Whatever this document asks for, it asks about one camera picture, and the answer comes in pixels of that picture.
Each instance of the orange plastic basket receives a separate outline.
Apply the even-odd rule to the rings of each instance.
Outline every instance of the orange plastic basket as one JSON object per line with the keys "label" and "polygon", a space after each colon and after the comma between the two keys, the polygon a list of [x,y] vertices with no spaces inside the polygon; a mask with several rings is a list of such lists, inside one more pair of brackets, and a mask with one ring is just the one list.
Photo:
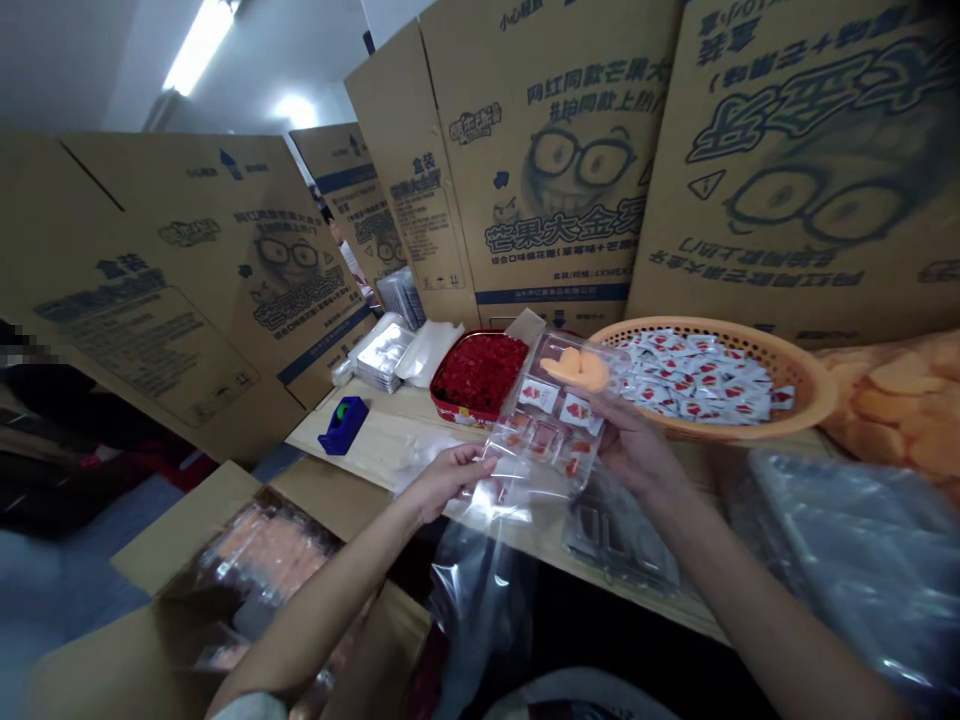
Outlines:
{"label": "orange plastic basket", "polygon": [[739,442],[782,437],[813,427],[833,412],[837,404],[837,388],[833,378],[820,362],[793,343],[745,325],[709,318],[661,315],[624,320],[595,333],[590,339],[616,347],[627,338],[644,330],[673,330],[678,335],[716,335],[730,348],[744,350],[748,357],[763,365],[773,379],[774,387],[793,385],[796,397],[791,410],[774,410],[772,420],[763,425],[703,425],[665,418],[637,407],[641,415],[663,425],[668,437],[678,440],[710,440]]}

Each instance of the warning triangle symbol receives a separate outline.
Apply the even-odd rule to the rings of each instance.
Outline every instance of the warning triangle symbol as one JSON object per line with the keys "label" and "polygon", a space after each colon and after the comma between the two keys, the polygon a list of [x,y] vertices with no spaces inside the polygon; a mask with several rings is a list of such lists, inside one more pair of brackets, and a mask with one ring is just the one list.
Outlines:
{"label": "warning triangle symbol", "polygon": [[637,183],[637,187],[641,185],[649,185],[650,178],[653,177],[653,160],[647,161],[647,166],[643,169],[643,174],[640,176],[640,182]]}
{"label": "warning triangle symbol", "polygon": [[692,192],[701,200],[707,200],[711,195],[713,195],[713,191],[717,189],[717,186],[720,184],[720,181],[723,180],[723,176],[726,174],[726,170],[717,170],[709,175],[704,175],[696,180],[691,180],[687,183],[687,187],[690,188],[690,192]]}

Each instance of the tin container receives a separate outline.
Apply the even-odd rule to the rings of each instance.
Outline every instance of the tin container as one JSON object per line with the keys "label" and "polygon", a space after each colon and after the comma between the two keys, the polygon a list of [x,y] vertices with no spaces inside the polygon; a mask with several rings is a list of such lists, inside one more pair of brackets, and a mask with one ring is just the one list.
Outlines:
{"label": "tin container", "polygon": [[437,415],[442,417],[447,422],[479,428],[480,430],[493,430],[493,426],[496,424],[497,418],[500,415],[500,408],[497,408],[495,412],[474,410],[473,408],[464,407],[462,405],[455,405],[437,397],[437,380],[443,376],[443,371],[450,362],[450,358],[454,356],[467,338],[474,337],[476,335],[503,335],[503,330],[471,330],[468,333],[464,333],[463,336],[457,340],[456,343],[454,343],[454,346],[450,348],[449,352],[447,352],[446,356],[443,358],[443,361],[440,363],[440,367],[437,368],[437,372],[434,374],[433,380],[430,382],[430,399],[433,400],[433,404],[437,408]]}

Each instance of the person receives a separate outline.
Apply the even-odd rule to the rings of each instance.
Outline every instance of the person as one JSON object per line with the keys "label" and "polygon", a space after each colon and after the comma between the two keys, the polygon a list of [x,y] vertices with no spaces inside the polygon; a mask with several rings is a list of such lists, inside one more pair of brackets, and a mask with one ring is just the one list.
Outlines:
{"label": "person", "polygon": [[[862,664],[739,541],[693,486],[654,423],[619,398],[594,398],[591,405],[608,421],[600,447],[604,465],[636,497],[782,717],[909,716],[880,676]],[[436,520],[462,488],[494,470],[493,458],[474,462],[481,451],[478,445],[461,445],[440,453],[353,542],[307,581],[224,680],[208,718],[286,717],[285,703],[295,702],[309,686],[417,529]],[[647,701],[635,707],[652,708],[634,711],[634,716],[672,717],[632,689]],[[614,716],[602,704],[591,706],[590,712],[582,716]]]}
{"label": "person", "polygon": [[343,233],[340,232],[340,226],[337,225],[337,221],[333,217],[333,213],[330,212],[330,208],[324,205],[320,208],[320,214],[323,215],[323,219],[326,220],[327,227],[330,228],[330,234],[333,235],[333,239],[337,241],[337,246],[340,248],[340,254],[342,254],[344,259],[347,261],[347,266],[350,268],[350,273],[353,275],[353,279],[357,281],[357,285],[360,286],[364,296],[367,296],[373,291],[367,284],[367,279],[363,276],[363,271],[360,269],[360,264],[357,262],[357,258],[353,254],[353,250],[350,249],[350,245],[348,243],[344,242]]}

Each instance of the red candy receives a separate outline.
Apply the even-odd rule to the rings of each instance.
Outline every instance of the red candy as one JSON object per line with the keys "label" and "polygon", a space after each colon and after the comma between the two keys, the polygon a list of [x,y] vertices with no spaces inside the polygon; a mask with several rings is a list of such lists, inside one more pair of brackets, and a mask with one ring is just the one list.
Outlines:
{"label": "red candy", "polygon": [[506,335],[468,337],[453,351],[435,381],[437,397],[471,410],[499,411],[520,374],[527,349]]}

